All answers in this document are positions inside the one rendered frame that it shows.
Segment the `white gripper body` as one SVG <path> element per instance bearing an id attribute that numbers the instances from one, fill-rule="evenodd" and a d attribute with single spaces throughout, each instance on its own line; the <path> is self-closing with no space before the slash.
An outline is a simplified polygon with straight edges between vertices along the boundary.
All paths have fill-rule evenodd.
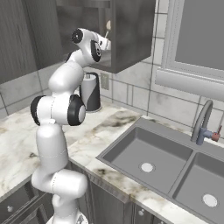
<path id="1" fill-rule="evenodd" d="M 111 49 L 111 41 L 108 38 L 100 36 L 100 47 L 103 51 L 109 51 Z"/>

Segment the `cream dish brush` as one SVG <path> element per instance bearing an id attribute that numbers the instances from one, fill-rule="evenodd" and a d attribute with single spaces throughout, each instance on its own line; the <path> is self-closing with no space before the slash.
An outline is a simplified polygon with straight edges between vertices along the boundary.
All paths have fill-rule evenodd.
<path id="1" fill-rule="evenodd" d="M 106 23 L 106 34 L 105 34 L 105 39 L 109 39 L 110 38 L 110 34 L 111 34 L 111 21 L 109 20 L 107 23 Z"/>

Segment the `grey double sink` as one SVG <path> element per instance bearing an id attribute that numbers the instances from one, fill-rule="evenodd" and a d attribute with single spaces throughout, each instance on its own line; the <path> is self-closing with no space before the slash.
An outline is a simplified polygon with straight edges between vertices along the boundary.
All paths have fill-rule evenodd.
<path id="1" fill-rule="evenodd" d="M 224 149 L 140 118 L 98 157 L 209 224 L 224 224 Z"/>

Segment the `grey base cabinet door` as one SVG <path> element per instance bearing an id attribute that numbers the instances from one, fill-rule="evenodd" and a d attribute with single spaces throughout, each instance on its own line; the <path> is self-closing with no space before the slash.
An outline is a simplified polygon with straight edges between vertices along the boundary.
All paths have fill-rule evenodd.
<path id="1" fill-rule="evenodd" d="M 166 224 L 164 221 L 160 220 L 158 217 L 154 216 L 150 212 L 144 210 L 144 215 L 138 215 L 138 211 L 143 209 L 136 203 L 133 204 L 132 208 L 132 224 Z"/>

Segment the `grey tap with red lever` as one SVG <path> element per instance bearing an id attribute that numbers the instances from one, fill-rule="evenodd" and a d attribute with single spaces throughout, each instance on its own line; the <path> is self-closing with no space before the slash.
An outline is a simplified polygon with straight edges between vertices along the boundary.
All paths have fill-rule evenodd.
<path id="1" fill-rule="evenodd" d="M 195 142 L 197 145 L 202 145 L 205 138 L 218 142 L 221 137 L 220 132 L 222 126 L 220 126 L 216 132 L 212 132 L 207 129 L 207 124 L 212 113 L 213 105 L 214 103 L 212 100 L 208 100 L 206 102 L 193 127 L 191 141 Z"/>

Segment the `grey base drawer front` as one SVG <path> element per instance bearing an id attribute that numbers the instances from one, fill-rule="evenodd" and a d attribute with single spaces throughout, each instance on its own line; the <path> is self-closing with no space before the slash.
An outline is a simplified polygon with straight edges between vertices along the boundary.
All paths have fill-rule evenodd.
<path id="1" fill-rule="evenodd" d="M 27 181 L 0 202 L 0 224 L 46 224 L 53 216 L 52 197 Z"/>

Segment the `grey open wall cabinet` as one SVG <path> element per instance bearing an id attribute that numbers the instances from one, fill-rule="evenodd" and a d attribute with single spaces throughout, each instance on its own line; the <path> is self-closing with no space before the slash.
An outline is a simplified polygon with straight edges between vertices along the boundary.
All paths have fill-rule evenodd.
<path id="1" fill-rule="evenodd" d="M 111 49 L 94 68 L 117 74 L 151 56 L 156 0 L 56 0 L 63 56 L 78 48 L 76 28 L 106 34 L 111 21 Z"/>

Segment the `grey wall socket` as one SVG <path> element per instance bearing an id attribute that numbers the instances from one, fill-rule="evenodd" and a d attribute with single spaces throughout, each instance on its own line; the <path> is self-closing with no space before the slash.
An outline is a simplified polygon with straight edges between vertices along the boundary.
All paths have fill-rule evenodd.
<path id="1" fill-rule="evenodd" d="M 101 73 L 101 87 L 109 90 L 109 76 L 106 73 Z"/>

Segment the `grey window frame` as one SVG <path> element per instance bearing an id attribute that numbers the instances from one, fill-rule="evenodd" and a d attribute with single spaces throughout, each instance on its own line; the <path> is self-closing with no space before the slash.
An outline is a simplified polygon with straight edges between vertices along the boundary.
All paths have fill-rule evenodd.
<path id="1" fill-rule="evenodd" d="M 156 83 L 224 102 L 224 0 L 170 0 Z"/>

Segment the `grey wall cabinet run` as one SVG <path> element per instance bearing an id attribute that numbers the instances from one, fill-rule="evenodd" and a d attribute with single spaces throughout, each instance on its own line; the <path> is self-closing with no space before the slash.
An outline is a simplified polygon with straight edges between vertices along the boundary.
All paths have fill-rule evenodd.
<path id="1" fill-rule="evenodd" d="M 0 84 L 37 70 L 22 0 L 0 0 Z"/>

